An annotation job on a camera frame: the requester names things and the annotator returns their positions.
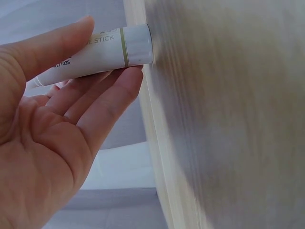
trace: fingernail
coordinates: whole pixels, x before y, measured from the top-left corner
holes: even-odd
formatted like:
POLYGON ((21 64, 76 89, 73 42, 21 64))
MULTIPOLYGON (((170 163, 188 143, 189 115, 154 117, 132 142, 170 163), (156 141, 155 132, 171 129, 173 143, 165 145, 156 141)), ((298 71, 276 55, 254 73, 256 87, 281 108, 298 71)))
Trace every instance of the fingernail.
POLYGON ((77 22, 83 23, 85 21, 90 20, 91 18, 92 18, 91 16, 84 16, 84 17, 80 18, 77 22))

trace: finger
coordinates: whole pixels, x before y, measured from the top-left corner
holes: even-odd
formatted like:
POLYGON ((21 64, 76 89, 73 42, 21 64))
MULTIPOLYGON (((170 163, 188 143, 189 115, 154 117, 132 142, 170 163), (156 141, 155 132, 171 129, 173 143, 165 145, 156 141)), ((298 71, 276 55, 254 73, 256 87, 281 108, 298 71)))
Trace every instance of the finger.
POLYGON ((46 103, 46 106, 51 106, 57 114, 64 115, 79 98, 108 74, 109 72, 104 72, 81 77, 70 80, 60 90, 56 91, 56 89, 51 89, 47 93, 50 99, 46 103))
POLYGON ((37 102, 38 106, 45 106, 49 100, 49 98, 45 95, 36 95, 36 96, 32 96, 30 98, 35 100, 37 102))
POLYGON ((92 17, 50 32, 3 46, 12 66, 22 69, 26 80, 66 60, 87 43, 94 28, 92 17))
POLYGON ((97 153, 106 136, 125 109, 139 94, 143 73, 139 68, 126 69, 118 80, 88 108, 77 126, 91 152, 97 153))
POLYGON ((108 90, 119 78, 125 69, 113 71, 107 78, 88 90, 78 101, 76 101, 65 113, 69 122, 77 124, 80 117, 86 112, 91 104, 106 90, 108 90))

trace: wooden board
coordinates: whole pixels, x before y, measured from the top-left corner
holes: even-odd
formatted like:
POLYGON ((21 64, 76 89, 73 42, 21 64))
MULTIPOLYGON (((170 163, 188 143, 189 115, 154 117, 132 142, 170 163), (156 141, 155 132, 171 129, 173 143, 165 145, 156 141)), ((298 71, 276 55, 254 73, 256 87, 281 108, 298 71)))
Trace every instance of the wooden board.
POLYGON ((305 1, 125 0, 170 229, 305 228, 305 1))

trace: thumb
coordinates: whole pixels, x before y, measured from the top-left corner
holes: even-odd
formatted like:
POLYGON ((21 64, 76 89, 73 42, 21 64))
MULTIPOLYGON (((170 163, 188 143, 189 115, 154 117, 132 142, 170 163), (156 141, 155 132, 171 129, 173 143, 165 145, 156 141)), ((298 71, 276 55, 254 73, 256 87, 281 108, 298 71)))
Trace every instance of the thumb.
POLYGON ((0 134, 12 123, 26 82, 80 51, 94 28, 92 17, 20 42, 0 45, 0 134))

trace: white glue stick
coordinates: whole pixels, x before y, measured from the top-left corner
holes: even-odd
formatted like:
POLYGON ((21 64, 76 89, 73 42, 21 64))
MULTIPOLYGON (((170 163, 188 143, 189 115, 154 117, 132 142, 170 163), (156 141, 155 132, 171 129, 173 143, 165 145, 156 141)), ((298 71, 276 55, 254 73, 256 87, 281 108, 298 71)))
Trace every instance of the white glue stick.
POLYGON ((27 82, 26 90, 115 69, 153 62, 147 24, 94 34, 74 56, 27 82))

